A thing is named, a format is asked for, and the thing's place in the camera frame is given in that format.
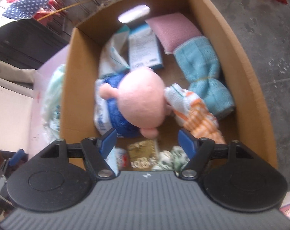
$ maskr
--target pink package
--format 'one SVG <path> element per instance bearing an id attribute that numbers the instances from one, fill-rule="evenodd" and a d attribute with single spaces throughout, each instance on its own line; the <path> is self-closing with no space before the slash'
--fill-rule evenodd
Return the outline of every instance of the pink package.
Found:
<path id="1" fill-rule="evenodd" d="M 179 12 L 150 18 L 146 23 L 160 40 L 166 54 L 172 54 L 182 43 L 202 35 L 197 27 Z"/>

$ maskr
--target box handle hole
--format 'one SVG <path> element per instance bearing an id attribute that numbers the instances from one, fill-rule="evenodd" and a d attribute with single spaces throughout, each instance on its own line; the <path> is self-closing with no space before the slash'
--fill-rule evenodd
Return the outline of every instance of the box handle hole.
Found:
<path id="1" fill-rule="evenodd" d="M 144 4 L 138 5 L 132 9 L 129 9 L 128 11 L 122 13 L 119 17 L 118 20 L 121 23 L 129 23 L 132 22 L 136 19 L 139 19 L 143 16 L 148 15 L 150 12 L 150 8 Z"/>

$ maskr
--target navy polka dot cloth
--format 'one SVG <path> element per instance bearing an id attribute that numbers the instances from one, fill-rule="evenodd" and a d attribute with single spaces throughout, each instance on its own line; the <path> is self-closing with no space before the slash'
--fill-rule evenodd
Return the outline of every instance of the navy polka dot cloth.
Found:
<path id="1" fill-rule="evenodd" d="M 32 18 L 49 0 L 18 0 L 2 14 L 4 17 L 20 20 Z"/>

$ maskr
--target metal screw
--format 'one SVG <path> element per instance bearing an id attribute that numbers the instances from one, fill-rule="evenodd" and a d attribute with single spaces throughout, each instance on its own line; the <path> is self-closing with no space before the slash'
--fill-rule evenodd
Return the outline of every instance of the metal screw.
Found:
<path id="1" fill-rule="evenodd" d="M 113 174 L 113 172 L 111 170 L 100 170 L 98 172 L 98 176 L 104 177 L 104 178 L 110 177 L 112 174 Z"/>
<path id="2" fill-rule="evenodd" d="M 186 178 L 193 178 L 197 176 L 197 172 L 195 170 L 184 170 L 182 175 Z"/>

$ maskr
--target gray floor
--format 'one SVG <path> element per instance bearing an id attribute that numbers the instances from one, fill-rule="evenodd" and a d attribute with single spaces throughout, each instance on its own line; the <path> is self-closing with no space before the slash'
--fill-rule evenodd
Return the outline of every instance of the gray floor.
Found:
<path id="1" fill-rule="evenodd" d="M 290 5 L 211 0 L 241 42 L 261 84 L 274 128 L 279 170 L 290 190 Z"/>

